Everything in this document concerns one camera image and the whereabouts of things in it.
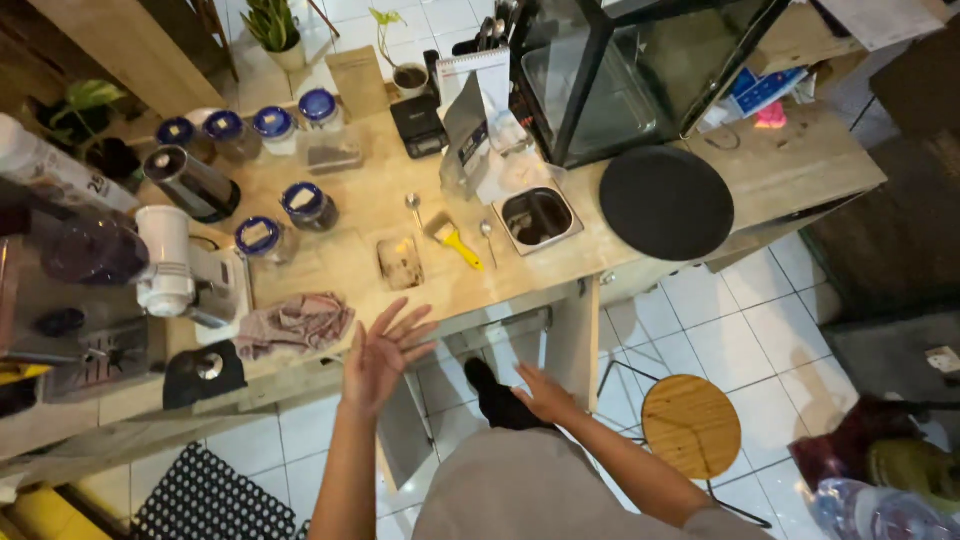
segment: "glass display case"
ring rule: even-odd
[[[564,168],[686,136],[790,0],[527,0],[511,37],[547,158]]]

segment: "hand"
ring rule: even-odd
[[[396,323],[396,315],[409,299],[393,302],[380,314],[367,331],[357,321],[353,344],[344,362],[344,395],[341,405],[349,405],[362,414],[376,416],[394,392],[403,370],[413,361],[437,348],[431,341],[418,345],[424,336],[437,329],[439,323],[417,324],[426,317],[431,306],[420,306]]]
[[[563,425],[578,413],[583,413],[573,400],[573,395],[550,379],[539,368],[520,364],[516,372],[530,387],[534,397],[530,397],[523,388],[514,387],[514,395],[520,399],[530,412],[548,424]]]

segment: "black metal frame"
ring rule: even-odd
[[[621,365],[621,366],[629,369],[630,371],[632,371],[632,372],[634,372],[634,373],[636,373],[636,374],[638,374],[638,375],[642,375],[643,377],[646,377],[646,378],[649,379],[649,380],[652,380],[652,381],[654,381],[654,382],[660,382],[660,379],[657,379],[656,377],[654,377],[654,376],[652,376],[652,375],[650,375],[650,374],[643,373],[642,371],[636,369],[635,367],[633,367],[633,366],[631,366],[631,365],[625,364],[625,363],[623,363],[623,362],[621,362],[621,361],[619,361],[619,360],[613,360],[613,359],[611,359],[611,360],[610,360],[610,364],[607,365],[607,370],[604,371],[603,379],[600,380],[600,387],[597,389],[597,399],[599,399],[599,398],[600,398],[600,394],[603,393],[603,388],[604,388],[604,386],[607,385],[607,378],[610,376],[610,371],[613,369],[613,366],[614,366],[614,365]],[[649,443],[647,442],[647,439],[646,439],[645,437],[631,437],[631,440],[638,442],[640,445],[647,445],[647,446],[649,446]],[[744,516],[744,517],[746,517],[746,518],[748,518],[748,519],[750,519],[750,520],[755,521],[755,522],[756,522],[756,525],[757,525],[758,527],[760,527],[760,528],[773,528],[773,524],[771,524],[771,523],[768,522],[767,520],[762,519],[762,518],[758,518],[757,516],[755,516],[754,514],[751,514],[750,512],[747,512],[747,511],[745,511],[745,510],[741,510],[740,508],[737,508],[736,506],[733,506],[733,505],[731,505],[731,504],[724,503],[723,501],[720,501],[719,499],[717,499],[717,496],[713,493],[713,484],[710,483],[710,480],[709,480],[709,479],[707,480],[707,491],[708,491],[708,493],[710,493],[710,498],[713,499],[713,501],[714,501],[715,503],[719,504],[720,506],[723,506],[724,508],[727,508],[727,509],[730,510],[730,511],[736,512],[736,513],[740,514],[741,516]]]
[[[515,79],[518,82],[520,93],[523,95],[523,99],[534,117],[534,131],[537,132],[535,137],[541,143],[547,160],[567,169],[573,169],[599,160],[612,158],[638,144],[642,144],[642,142],[637,140],[627,141],[601,150],[588,152],[576,160],[568,160],[570,142],[573,140],[577,125],[580,122],[584,107],[587,104],[587,90],[593,86],[594,79],[596,79],[597,72],[600,70],[600,65],[603,62],[603,57],[607,52],[608,44],[612,39],[615,29],[689,14],[717,7],[718,5],[733,3],[738,0],[659,0],[659,2],[655,2],[634,12],[626,12],[617,17],[608,16],[597,0],[574,1],[586,18],[590,31],[587,45],[584,48],[584,53],[580,60],[580,67],[577,70],[577,77],[571,90],[572,96],[580,96],[582,99],[571,99],[570,102],[567,103],[563,124],[556,133],[553,133],[550,129],[549,123],[546,120],[546,114],[537,101],[533,88],[529,81],[527,81],[526,75],[520,66],[520,60],[523,56],[533,50],[524,48],[523,43],[526,41],[532,22],[540,10],[540,0],[526,0],[526,2],[522,3],[523,7],[521,8],[520,17],[510,40],[510,50],[514,57],[513,64],[515,64]],[[790,3],[790,0],[767,1],[768,4],[765,9],[760,12],[756,20],[751,22],[750,28],[741,39],[740,44],[733,51],[731,58],[728,59],[725,69],[718,77],[718,81],[713,82],[708,88],[705,88],[705,93],[701,96],[700,100],[684,114],[683,118],[678,120],[678,128],[681,136],[692,129],[693,124],[706,111],[709,105],[713,103],[717,95],[721,91],[726,90],[727,81],[739,72],[741,64],[746,60],[747,56],[754,51],[760,39],[766,34],[770,27],[773,26],[777,17],[783,13]],[[554,137],[546,136],[547,132],[554,135]],[[555,143],[552,145],[547,142],[551,138],[555,140]]]

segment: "electrical outlet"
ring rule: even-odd
[[[926,352],[926,361],[943,373],[960,371],[960,357],[950,347],[937,347]]]

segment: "foot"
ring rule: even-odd
[[[467,374],[467,381],[470,383],[470,386],[473,386],[473,389],[476,390],[477,393],[496,388],[496,386],[499,385],[499,382],[496,381],[496,375],[493,374],[493,370],[490,369],[487,362],[480,358],[467,360],[467,363],[464,364],[464,373]]]

